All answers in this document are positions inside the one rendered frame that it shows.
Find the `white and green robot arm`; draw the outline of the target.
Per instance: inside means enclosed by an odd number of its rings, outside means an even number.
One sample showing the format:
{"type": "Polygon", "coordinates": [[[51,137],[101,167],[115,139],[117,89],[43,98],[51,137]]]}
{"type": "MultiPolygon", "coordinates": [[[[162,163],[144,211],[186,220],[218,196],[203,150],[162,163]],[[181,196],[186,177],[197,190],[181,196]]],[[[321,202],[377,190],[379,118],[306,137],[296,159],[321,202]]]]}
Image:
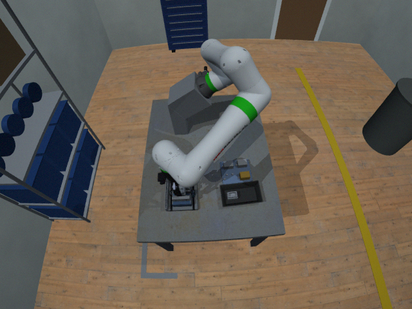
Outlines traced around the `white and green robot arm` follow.
{"type": "Polygon", "coordinates": [[[160,165],[160,185],[174,180],[182,187],[195,186],[219,154],[268,105],[272,92],[259,73],[251,54],[240,46],[224,46],[216,39],[206,40],[201,56],[212,71],[204,66],[198,72],[196,85],[205,98],[231,84],[239,93],[204,138],[185,154],[174,142],[161,140],[152,150],[153,160],[160,165]],[[212,63],[214,61],[215,63],[212,63]],[[163,169],[162,169],[162,168],[163,169]]]}

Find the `yellow block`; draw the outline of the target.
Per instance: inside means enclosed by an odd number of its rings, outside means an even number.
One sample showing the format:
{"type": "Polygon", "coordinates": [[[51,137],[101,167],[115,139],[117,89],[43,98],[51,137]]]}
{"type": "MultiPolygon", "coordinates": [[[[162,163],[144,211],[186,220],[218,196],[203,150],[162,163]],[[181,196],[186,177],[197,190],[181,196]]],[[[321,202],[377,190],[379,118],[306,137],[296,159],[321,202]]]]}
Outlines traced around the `yellow block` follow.
{"type": "Polygon", "coordinates": [[[240,180],[249,180],[250,179],[250,173],[249,171],[244,171],[244,172],[239,172],[241,179],[240,180]]]}

